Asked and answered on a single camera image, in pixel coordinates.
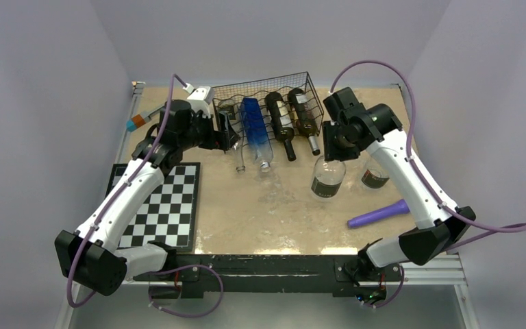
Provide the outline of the clear glass bottle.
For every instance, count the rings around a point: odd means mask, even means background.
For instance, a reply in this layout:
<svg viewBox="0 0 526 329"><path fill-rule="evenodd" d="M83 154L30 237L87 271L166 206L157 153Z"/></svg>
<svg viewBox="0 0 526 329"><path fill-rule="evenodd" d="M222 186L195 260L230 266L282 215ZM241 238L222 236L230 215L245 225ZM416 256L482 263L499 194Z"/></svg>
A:
<svg viewBox="0 0 526 329"><path fill-rule="evenodd" d="M245 172L243 158L243 139L238 128L238 113L236 103L226 99L218 103L217 118L220 131L225 135L224 141L228 152L234 157L235 170L241 174Z"/></svg>

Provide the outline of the olive wine bottle brown label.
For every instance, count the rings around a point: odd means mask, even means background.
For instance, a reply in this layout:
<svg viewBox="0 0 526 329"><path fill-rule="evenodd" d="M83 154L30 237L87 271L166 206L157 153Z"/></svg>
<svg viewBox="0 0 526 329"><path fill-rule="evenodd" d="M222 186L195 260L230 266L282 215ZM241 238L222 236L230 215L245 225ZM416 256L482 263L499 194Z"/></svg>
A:
<svg viewBox="0 0 526 329"><path fill-rule="evenodd" d="M288 103L297 116L296 127L300 135L307 138L312 154L318 156L321 151L316 138L317 128L313 116L306 108L307 102L307 95L300 88L293 88L288 92Z"/></svg>

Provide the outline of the dark wine bottle Negroamaro label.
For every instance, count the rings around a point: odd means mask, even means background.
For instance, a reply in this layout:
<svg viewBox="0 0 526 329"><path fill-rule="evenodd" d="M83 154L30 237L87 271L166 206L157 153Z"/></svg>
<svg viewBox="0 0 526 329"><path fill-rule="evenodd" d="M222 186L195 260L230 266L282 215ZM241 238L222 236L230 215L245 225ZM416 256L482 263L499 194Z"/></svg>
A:
<svg viewBox="0 0 526 329"><path fill-rule="evenodd" d="M278 92L271 92L264 98L266 109L271 116L272 129L277 141L283 143L287 159L292 162L297 159L292 146L295 129L289 115L288 107Z"/></svg>

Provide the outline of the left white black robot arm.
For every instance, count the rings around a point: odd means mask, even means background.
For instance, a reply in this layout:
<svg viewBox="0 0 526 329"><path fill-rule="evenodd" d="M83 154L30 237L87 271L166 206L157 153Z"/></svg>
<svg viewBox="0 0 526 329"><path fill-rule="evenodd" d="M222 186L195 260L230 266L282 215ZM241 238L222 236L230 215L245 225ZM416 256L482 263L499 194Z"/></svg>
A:
<svg viewBox="0 0 526 329"><path fill-rule="evenodd" d="M118 183L78 228L61 231L54 245L66 277L66 296L73 283L109 296L125 279L152 273L159 280L177 271L176 249L161 241L121 249L119 243L139 208L194 147L227 151L238 133L227 113L212 115L186 100L162 107L159 124L149 129L127 163Z"/></svg>

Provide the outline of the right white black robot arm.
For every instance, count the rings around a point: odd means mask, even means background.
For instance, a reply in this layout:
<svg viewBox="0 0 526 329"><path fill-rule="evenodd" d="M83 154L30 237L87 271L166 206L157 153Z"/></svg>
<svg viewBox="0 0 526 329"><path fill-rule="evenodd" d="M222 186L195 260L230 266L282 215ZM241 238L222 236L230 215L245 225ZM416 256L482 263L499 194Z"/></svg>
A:
<svg viewBox="0 0 526 329"><path fill-rule="evenodd" d="M405 262L425 265L454 245L468 230L457 216L474 221L476 215L471 207L460 207L449 197L435 199L433 194L441 188L428 171L417 173L412 167L421 161L392 109L383 103L366 108L349 87L332 93L323 104L330 116L322 124L326 161L355 160L367 151L388 174L415 222L412 230L362 248L349 277L373 279L384 267Z"/></svg>

